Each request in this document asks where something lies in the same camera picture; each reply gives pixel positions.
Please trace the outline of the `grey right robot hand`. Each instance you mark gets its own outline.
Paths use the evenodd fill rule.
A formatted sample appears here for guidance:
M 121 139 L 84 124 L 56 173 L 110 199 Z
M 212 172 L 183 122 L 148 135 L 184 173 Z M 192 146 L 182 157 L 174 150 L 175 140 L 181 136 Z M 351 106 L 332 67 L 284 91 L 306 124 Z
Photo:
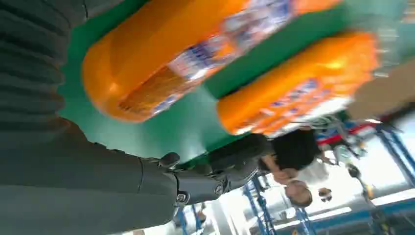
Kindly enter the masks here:
M 170 222 L 179 207 L 245 185 L 254 163 L 218 176 L 173 172 L 90 142 L 66 119 L 0 124 L 0 232 L 110 235 Z

